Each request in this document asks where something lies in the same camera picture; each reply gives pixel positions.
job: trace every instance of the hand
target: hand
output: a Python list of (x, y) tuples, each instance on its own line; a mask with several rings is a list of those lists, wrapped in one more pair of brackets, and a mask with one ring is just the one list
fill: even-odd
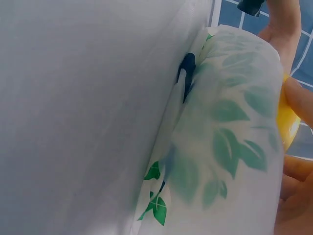
[[(293, 78), (283, 85), (292, 109), (313, 127), (313, 93)], [(275, 235), (311, 235), (313, 231), (313, 161), (286, 156)]]
[(278, 51), (284, 72), (290, 74), (301, 36), (299, 0), (268, 0), (267, 4), (269, 25), (259, 37)]

